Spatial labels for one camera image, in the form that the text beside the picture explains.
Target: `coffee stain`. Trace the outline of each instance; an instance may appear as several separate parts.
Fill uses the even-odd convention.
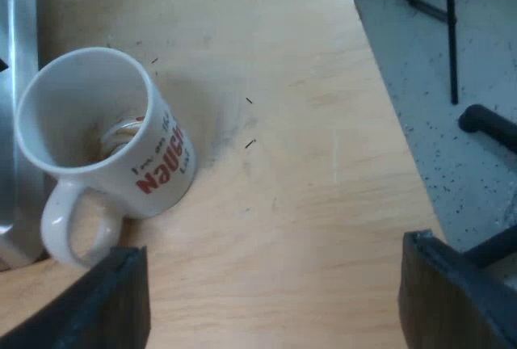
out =
[[[94,122],[84,131],[81,143],[84,162],[86,163],[81,166],[88,166],[103,160],[99,122]]]

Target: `stainless steel panel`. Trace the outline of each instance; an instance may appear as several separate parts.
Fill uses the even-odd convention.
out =
[[[20,267],[43,247],[40,215],[44,174],[15,145],[13,117],[19,97],[38,70],[36,0],[0,0],[0,259]]]

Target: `speckled floor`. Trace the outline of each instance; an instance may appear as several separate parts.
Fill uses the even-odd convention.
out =
[[[428,0],[445,8],[445,0]],[[517,223],[517,154],[457,119],[483,103],[517,121],[517,0],[456,0],[460,104],[447,27],[404,0],[355,0],[446,238],[467,250]],[[517,288],[517,254],[491,267]]]

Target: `wood grain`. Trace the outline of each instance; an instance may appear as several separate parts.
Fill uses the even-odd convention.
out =
[[[149,247],[149,347],[404,346],[402,234],[437,223],[352,0],[39,4],[44,61],[132,54],[199,155],[181,202],[124,230]],[[0,331],[80,275],[0,275]]]

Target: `ceramic mug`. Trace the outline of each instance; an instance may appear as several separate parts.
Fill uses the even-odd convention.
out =
[[[144,67],[112,48],[82,48],[46,65],[19,102],[15,135],[29,161],[57,179],[41,219],[47,251],[80,267],[118,242],[122,217],[165,211],[195,174],[192,143]],[[106,210],[79,257],[69,234],[87,192]]]

